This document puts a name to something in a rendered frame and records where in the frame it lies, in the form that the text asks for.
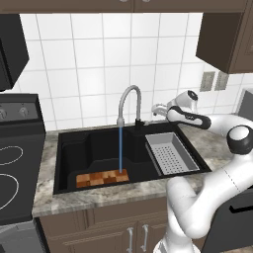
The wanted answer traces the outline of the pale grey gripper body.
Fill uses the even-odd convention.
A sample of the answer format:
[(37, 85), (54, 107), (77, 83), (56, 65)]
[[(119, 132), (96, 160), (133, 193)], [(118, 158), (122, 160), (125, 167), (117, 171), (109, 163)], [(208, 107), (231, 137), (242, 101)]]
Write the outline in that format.
[(151, 108), (151, 112), (154, 116), (160, 115), (163, 117), (167, 117), (167, 106), (163, 104), (155, 104)]

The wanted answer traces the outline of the grey curved sink faucet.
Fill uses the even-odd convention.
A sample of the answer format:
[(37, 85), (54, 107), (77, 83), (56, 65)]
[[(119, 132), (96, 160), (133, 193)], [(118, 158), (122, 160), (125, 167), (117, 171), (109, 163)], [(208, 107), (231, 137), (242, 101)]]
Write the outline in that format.
[(136, 92), (136, 118), (135, 118), (135, 124), (134, 129), (136, 131), (141, 131), (141, 129), (144, 127), (144, 122), (140, 118), (141, 113), (141, 92), (140, 89), (136, 85), (131, 85), (125, 89), (123, 92), (120, 103), (119, 103), (119, 114), (117, 119), (117, 125), (118, 127), (124, 127), (125, 126), (125, 119), (124, 119), (124, 105), (127, 98), (127, 95), (131, 92)]

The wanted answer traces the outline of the blue water stream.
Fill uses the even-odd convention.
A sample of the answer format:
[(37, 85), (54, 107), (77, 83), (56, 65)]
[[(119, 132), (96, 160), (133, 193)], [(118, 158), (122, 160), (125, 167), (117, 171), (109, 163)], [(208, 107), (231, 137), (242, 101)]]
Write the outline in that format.
[(123, 127), (119, 126), (119, 173), (123, 173)]

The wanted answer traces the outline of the black kitchen sink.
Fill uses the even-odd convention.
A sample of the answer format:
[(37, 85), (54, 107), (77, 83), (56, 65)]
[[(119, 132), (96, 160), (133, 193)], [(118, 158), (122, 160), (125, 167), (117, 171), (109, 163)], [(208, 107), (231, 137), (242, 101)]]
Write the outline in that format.
[[(123, 129), (123, 169), (127, 170), (128, 183), (164, 179), (159, 176), (145, 147), (147, 134), (174, 132), (200, 167), (196, 173), (206, 173), (210, 167), (176, 126), (168, 123), (144, 126), (136, 131), (134, 126)], [(77, 188), (76, 176), (94, 172), (119, 170), (119, 129), (101, 128), (61, 133), (58, 136), (53, 192), (58, 194), (86, 191)]]

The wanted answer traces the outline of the checkered wooden cutting board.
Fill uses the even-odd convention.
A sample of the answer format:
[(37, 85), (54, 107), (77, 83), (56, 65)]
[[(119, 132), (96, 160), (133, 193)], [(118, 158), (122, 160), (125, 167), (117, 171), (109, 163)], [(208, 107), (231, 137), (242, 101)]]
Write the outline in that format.
[(102, 186), (118, 182), (128, 182), (127, 170), (109, 170), (103, 172), (94, 172), (88, 174), (79, 174), (76, 176), (76, 187), (87, 188), (92, 186)]

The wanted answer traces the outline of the grey perforated drainer tray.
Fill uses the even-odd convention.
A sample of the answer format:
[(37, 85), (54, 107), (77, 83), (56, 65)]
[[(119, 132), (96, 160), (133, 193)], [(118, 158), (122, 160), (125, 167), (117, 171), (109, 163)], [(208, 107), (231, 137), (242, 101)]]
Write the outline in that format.
[(147, 134), (145, 147), (159, 176), (196, 173), (200, 167), (174, 132)]

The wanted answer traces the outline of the grey flat appliance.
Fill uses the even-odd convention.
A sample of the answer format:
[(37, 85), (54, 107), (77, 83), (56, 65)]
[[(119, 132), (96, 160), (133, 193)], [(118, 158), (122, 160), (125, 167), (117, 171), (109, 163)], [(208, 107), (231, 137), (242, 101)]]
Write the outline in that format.
[(242, 90), (237, 115), (253, 122), (253, 88)]

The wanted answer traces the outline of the brown false drawer front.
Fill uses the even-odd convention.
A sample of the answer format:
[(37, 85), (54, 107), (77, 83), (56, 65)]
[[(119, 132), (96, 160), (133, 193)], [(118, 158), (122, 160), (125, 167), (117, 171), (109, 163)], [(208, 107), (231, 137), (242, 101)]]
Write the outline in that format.
[(164, 198), (155, 198), (83, 211), (47, 215), (41, 217), (41, 223), (49, 229), (81, 231), (98, 222), (165, 210), (166, 200)]

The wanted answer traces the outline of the dark brown overhead cupboard run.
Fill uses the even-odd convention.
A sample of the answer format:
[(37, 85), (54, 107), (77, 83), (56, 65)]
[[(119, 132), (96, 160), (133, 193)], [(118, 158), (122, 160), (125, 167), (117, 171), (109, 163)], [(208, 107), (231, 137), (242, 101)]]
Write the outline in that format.
[(0, 0), (0, 13), (242, 13), (249, 1), (250, 0)]

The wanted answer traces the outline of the brown narrow cupboard door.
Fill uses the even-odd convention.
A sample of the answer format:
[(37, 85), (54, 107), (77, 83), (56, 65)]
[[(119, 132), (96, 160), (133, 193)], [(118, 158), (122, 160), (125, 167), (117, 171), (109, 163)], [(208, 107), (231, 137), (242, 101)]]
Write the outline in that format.
[[(147, 250), (143, 252), (140, 246), (143, 243), (144, 231), (142, 226), (148, 224)], [(153, 217), (141, 220), (137, 226), (136, 253), (153, 253), (156, 244), (163, 238), (167, 225), (166, 217)]]

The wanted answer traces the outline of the black dishwasher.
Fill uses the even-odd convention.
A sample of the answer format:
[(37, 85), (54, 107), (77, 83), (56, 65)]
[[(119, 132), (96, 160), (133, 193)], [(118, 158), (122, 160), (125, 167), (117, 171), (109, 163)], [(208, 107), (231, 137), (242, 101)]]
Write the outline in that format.
[(220, 253), (253, 245), (253, 211), (231, 213), (230, 206), (253, 206), (253, 188), (230, 199), (217, 209), (202, 253)]

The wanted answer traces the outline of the brown wide cupboard door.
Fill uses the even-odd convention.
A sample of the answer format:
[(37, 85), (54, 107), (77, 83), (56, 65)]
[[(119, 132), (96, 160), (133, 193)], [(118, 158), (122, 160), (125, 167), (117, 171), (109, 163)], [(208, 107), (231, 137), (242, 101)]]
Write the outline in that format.
[(50, 253), (127, 253), (128, 231), (133, 227), (132, 253), (135, 252), (136, 223), (128, 222), (99, 229), (48, 238)]

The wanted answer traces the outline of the black electric stove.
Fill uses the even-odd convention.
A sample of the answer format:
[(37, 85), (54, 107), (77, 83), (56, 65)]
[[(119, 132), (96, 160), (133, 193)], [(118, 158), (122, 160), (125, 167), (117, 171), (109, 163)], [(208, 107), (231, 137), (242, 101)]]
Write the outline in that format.
[(32, 216), (45, 138), (39, 96), (0, 94), (0, 109), (0, 253), (45, 253)]

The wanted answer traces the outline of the grey wall outlet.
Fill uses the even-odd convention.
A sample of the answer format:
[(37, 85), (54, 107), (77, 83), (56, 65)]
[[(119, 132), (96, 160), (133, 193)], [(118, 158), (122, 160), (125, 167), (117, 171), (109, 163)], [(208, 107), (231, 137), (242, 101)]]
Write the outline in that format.
[(203, 79), (202, 79), (201, 88), (200, 88), (201, 92), (206, 92), (206, 91), (211, 90), (212, 82), (214, 80), (214, 75), (215, 75), (214, 71), (208, 71), (203, 74)]
[(215, 91), (225, 90), (227, 82), (228, 82), (228, 78), (229, 78), (229, 75), (227, 73), (219, 71), (218, 75), (217, 75), (214, 90)]

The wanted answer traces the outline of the dark brown wall cupboard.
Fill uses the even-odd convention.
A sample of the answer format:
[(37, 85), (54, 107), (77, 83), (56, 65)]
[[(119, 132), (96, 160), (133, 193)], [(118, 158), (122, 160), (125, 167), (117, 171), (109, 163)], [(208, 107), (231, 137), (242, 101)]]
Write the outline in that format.
[(204, 13), (196, 57), (227, 74), (253, 72), (253, 13)]

